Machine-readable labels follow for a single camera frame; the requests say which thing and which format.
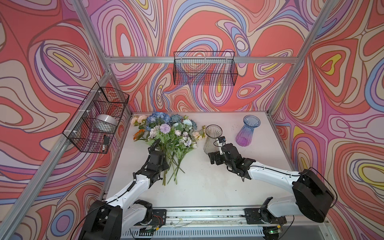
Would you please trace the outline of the clear glass vase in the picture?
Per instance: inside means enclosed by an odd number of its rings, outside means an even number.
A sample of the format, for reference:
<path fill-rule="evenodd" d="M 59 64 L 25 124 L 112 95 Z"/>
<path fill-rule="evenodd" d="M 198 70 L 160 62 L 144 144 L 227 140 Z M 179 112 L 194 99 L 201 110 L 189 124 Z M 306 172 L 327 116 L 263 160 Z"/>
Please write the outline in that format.
<path fill-rule="evenodd" d="M 218 125 L 209 125 L 205 129 L 205 134 L 207 136 L 205 145 L 204 145 L 204 152 L 208 155 L 210 153 L 218 152 L 219 147 L 216 146 L 216 141 L 219 137 L 222 136 L 223 130 Z"/>

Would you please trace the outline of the pale pink hydrangea bunch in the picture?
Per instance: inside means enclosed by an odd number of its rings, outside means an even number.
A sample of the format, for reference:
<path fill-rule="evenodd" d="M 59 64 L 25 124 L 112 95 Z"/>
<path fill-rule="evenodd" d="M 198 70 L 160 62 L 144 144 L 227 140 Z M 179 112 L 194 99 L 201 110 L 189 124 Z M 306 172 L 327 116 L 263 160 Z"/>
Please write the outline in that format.
<path fill-rule="evenodd" d="M 171 166 L 171 177 L 168 183 L 173 181 L 178 184 L 178 174 L 185 173 L 182 170 L 181 164 L 185 156 L 192 150 L 198 147 L 198 142 L 206 137 L 205 126 L 201 130 L 193 130 L 189 125 L 174 124 L 171 127 L 171 138 L 172 138 L 172 166 Z"/>

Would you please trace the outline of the purple allium flower stem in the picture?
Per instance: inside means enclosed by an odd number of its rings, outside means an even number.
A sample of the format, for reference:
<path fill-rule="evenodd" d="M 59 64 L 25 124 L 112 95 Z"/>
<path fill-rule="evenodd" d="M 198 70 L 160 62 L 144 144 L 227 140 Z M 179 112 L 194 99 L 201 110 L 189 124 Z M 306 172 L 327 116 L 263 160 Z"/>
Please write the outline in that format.
<path fill-rule="evenodd" d="M 171 126 L 168 124 L 160 125 L 160 140 L 162 143 L 161 149 L 165 152 L 167 164 L 169 168 L 165 170 L 163 186 L 167 184 L 167 173 L 171 169 L 172 166 L 172 158 L 173 158 L 173 150 L 172 150 L 172 138 L 171 138 Z"/>

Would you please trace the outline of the cream pink rose stem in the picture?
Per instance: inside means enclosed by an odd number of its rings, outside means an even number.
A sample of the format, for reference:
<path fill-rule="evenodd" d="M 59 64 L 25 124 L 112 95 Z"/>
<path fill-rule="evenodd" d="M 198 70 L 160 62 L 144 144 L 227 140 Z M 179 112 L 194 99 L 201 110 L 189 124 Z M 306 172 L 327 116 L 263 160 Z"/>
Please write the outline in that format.
<path fill-rule="evenodd" d="M 133 116 L 131 119 L 131 124 L 136 127 L 145 126 L 147 124 L 147 116 L 146 115 Z"/>

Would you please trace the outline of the blue hydrangea stem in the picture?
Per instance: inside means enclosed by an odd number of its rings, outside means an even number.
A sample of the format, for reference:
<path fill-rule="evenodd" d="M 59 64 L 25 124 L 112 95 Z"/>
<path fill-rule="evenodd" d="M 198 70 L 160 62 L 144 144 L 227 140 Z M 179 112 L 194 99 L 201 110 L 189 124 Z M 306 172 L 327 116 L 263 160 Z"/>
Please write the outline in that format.
<path fill-rule="evenodd" d="M 155 126 L 160 126 L 162 124 L 169 124 L 171 117 L 167 113 L 163 112 L 153 112 L 146 120 L 146 130 L 151 131 Z"/>

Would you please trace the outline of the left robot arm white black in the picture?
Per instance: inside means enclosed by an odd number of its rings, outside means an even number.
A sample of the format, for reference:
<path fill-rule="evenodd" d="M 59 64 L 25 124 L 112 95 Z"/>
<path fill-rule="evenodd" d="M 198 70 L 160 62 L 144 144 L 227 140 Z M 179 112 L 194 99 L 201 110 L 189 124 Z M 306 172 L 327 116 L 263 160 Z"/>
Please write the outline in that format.
<path fill-rule="evenodd" d="M 119 240 L 122 230 L 135 225 L 158 228 L 164 220 L 153 214 L 153 205 L 139 200 L 139 196 L 150 189 L 169 165 L 163 152 L 152 151 L 134 179 L 121 191 L 106 201 L 92 204 L 84 218 L 79 240 Z"/>

